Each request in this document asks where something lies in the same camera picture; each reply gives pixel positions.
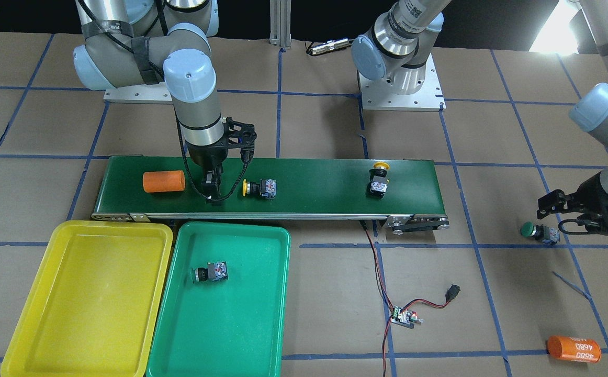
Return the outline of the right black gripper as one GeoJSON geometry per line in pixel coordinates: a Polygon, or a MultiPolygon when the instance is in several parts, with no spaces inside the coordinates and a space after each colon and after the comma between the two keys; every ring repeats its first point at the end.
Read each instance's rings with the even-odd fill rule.
{"type": "Polygon", "coordinates": [[[220,181],[222,164],[229,150],[239,149],[244,164],[254,157],[257,133],[253,124],[219,118],[205,128],[186,127],[186,145],[193,162],[201,167],[205,181],[220,181]]]}

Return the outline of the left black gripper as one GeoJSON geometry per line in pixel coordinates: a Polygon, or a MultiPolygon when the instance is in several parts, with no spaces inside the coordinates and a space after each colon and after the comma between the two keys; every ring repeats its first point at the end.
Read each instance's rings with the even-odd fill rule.
{"type": "Polygon", "coordinates": [[[538,199],[537,218],[553,213],[579,213],[575,219],[565,219],[558,229],[568,235],[608,236],[608,193],[600,178],[590,178],[576,192],[567,195],[563,190],[553,190],[538,199]]]}

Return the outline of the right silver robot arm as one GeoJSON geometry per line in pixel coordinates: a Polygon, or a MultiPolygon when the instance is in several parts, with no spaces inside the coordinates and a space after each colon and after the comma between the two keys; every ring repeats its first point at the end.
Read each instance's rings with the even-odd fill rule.
{"type": "Polygon", "coordinates": [[[84,44],[74,48],[80,81],[101,91],[165,83],[191,159],[219,181],[228,156],[209,38],[216,1],[77,1],[84,44]]]}

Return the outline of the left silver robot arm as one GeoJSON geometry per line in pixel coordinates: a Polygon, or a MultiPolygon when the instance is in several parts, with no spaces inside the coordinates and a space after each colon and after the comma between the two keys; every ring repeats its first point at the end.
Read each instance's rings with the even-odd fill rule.
{"type": "MultiPolygon", "coordinates": [[[[447,5],[448,1],[397,1],[379,15],[351,45],[359,77],[385,82],[395,95],[416,93],[419,84],[407,88],[398,84],[421,78],[447,5]]],[[[581,1],[580,7],[608,73],[608,1],[581,1]]],[[[569,117],[608,150],[608,83],[596,84],[569,117]]],[[[577,213],[571,222],[582,227],[582,235],[608,236],[608,167],[582,182],[574,193],[554,190],[539,198],[538,219],[553,213],[577,213]]]]}

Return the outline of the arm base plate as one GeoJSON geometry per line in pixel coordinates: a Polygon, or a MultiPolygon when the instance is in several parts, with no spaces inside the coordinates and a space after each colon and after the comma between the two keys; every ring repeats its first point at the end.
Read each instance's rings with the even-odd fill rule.
{"type": "Polygon", "coordinates": [[[164,83],[106,89],[104,100],[110,103],[171,104],[172,97],[164,83]]]}
{"type": "Polygon", "coordinates": [[[357,81],[364,110],[440,112],[447,108],[432,55],[419,68],[400,67],[375,81],[357,74],[357,81]]]}

